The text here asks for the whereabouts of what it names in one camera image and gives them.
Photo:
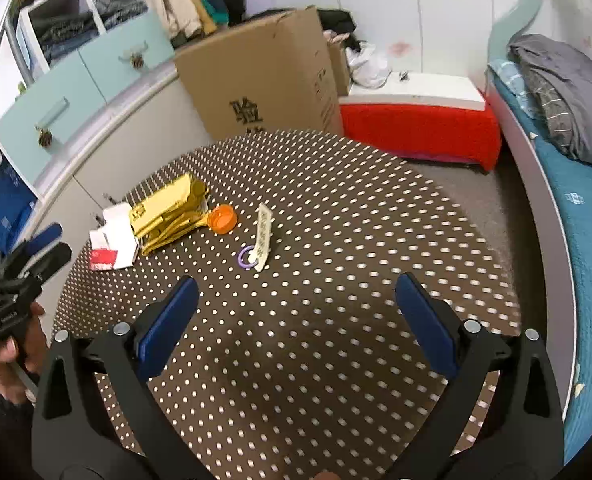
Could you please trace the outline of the person's left hand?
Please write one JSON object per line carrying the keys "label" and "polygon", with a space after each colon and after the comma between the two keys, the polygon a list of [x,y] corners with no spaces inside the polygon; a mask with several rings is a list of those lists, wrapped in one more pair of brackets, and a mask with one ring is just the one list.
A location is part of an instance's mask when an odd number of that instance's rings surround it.
{"label": "person's left hand", "polygon": [[19,349],[25,352],[24,367],[28,373],[41,374],[48,344],[42,330],[40,318],[46,311],[41,304],[34,302],[30,307],[31,318],[27,324],[24,342],[21,346],[13,338],[0,342],[0,395],[15,405],[28,401],[26,387],[16,374],[13,364],[17,362]]}

